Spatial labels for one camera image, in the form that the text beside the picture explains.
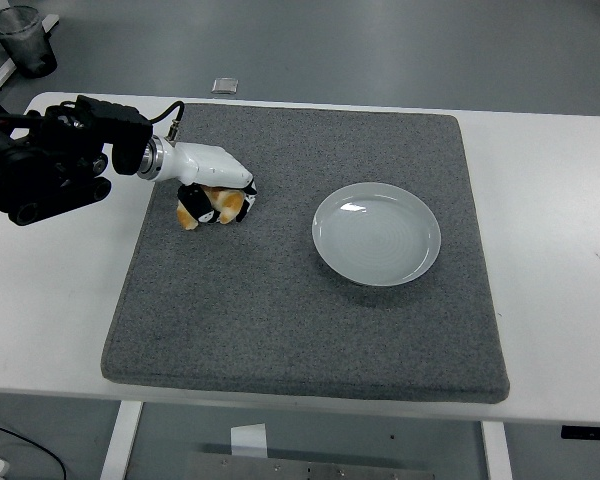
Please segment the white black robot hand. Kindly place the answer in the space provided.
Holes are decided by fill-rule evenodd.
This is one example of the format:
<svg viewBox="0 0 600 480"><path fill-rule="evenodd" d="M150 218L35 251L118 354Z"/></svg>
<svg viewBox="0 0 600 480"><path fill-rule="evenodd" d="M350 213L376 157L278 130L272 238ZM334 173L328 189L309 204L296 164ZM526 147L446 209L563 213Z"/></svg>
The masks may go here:
<svg viewBox="0 0 600 480"><path fill-rule="evenodd" d="M156 137L152 167L156 182L176 179L176 215L181 227L194 230L201 223L240 222L255 202L254 176L219 146L170 144Z"/></svg>

